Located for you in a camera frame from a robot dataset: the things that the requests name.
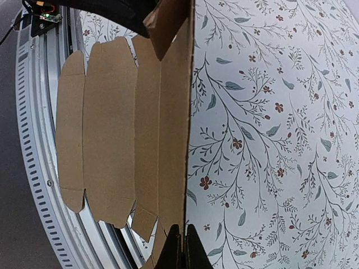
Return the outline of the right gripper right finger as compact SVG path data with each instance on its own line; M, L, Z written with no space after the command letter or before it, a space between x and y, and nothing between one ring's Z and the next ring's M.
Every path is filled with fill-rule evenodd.
M187 227L185 236L185 266L187 269L213 269L197 230L193 224Z

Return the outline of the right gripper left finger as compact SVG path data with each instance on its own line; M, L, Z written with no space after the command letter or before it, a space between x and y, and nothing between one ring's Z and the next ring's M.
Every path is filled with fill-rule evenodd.
M174 224L171 226L157 263L153 265L152 261L149 261L145 265L143 265L143 268L156 268L156 269L183 268L181 235L180 235L180 229L178 224Z

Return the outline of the brown cardboard box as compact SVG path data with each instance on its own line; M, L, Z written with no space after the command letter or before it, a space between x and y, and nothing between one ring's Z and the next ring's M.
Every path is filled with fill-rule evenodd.
M194 51L194 2L161 1L149 37L95 43L65 61L58 83L56 151L61 196L78 213L153 242L157 268L184 226Z

